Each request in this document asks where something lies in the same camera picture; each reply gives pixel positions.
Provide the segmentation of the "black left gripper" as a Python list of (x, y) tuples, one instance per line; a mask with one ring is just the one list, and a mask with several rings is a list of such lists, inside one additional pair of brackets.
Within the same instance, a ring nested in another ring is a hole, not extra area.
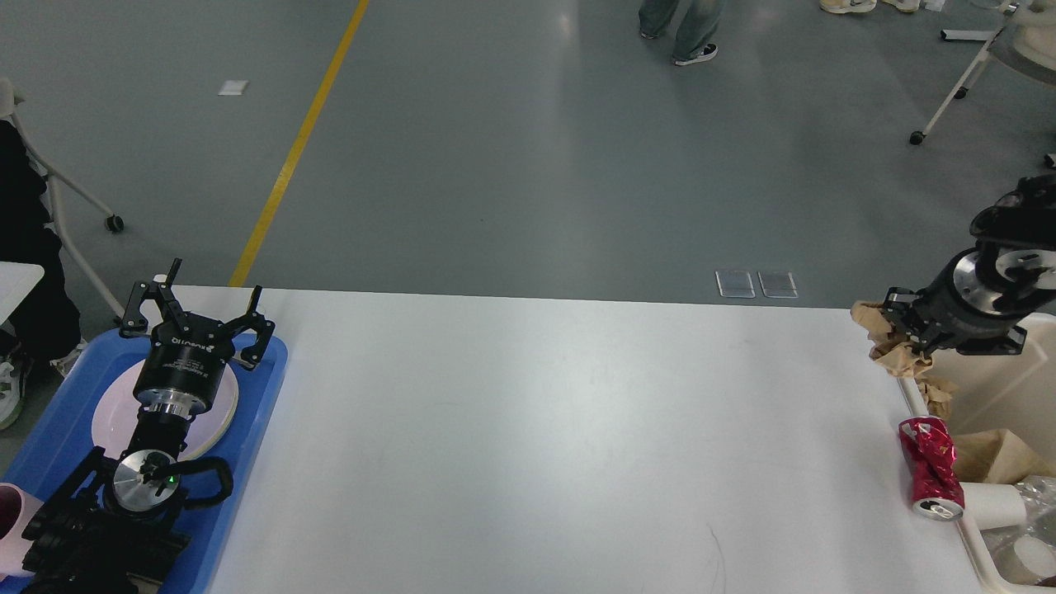
[[(262, 361), (276, 324), (259, 311), (263, 287), (253, 287), (245, 312), (213, 328), (187, 326), (187, 313), (172, 292), (182, 260), (174, 260), (162, 281), (136, 281), (120, 317), (120, 337), (147, 336), (142, 313), (151, 301), (162, 324), (151, 332), (151, 347), (133, 387), (147, 413), (166, 413), (193, 420), (214, 406), (228, 361), (252, 371)], [(237, 347), (234, 339), (252, 334), (253, 342)]]

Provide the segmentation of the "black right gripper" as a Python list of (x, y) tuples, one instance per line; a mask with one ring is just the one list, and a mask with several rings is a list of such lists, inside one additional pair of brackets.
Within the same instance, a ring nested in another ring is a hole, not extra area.
[(1019, 355), (1025, 349), (1026, 328), (1013, 315), (999, 314), (1000, 294), (979, 278), (980, 250), (959, 253), (932, 283), (913, 292), (887, 290), (881, 314), (900, 333), (914, 341), (924, 357), (939, 350), (961, 355)]

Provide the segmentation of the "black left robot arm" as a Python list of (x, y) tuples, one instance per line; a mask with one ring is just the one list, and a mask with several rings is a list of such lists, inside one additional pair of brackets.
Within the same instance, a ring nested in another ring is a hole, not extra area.
[(230, 365), (260, 365), (275, 324), (259, 311), (261, 286), (229, 321), (185, 311), (172, 292), (181, 264), (175, 259), (165, 279), (130, 293), (118, 335), (148, 339), (131, 391), (134, 430), (119, 454), (92, 447), (21, 531), (30, 544), (20, 559), (31, 573), (27, 593), (139, 593), (163, 584), (190, 544), (175, 527), (181, 513), (233, 495), (230, 463), (186, 459), (186, 440), (215, 405)]

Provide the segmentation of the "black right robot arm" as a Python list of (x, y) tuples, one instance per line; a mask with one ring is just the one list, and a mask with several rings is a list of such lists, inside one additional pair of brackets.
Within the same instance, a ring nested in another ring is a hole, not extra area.
[(1055, 297), (1054, 203), (1053, 174), (1022, 177), (973, 218), (973, 247), (927, 287), (890, 287), (882, 315), (920, 355), (1019, 355), (1027, 336), (1020, 320)]

